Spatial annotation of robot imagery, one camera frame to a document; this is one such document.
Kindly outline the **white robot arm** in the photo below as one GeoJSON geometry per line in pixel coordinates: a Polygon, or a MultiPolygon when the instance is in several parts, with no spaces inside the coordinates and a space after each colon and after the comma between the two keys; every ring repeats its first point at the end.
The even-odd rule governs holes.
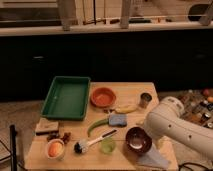
{"type": "Polygon", "coordinates": [[[183,114],[183,103],[167,96],[146,115],[142,127],[154,140],[170,137],[213,161],[213,130],[181,119],[183,114]]]}

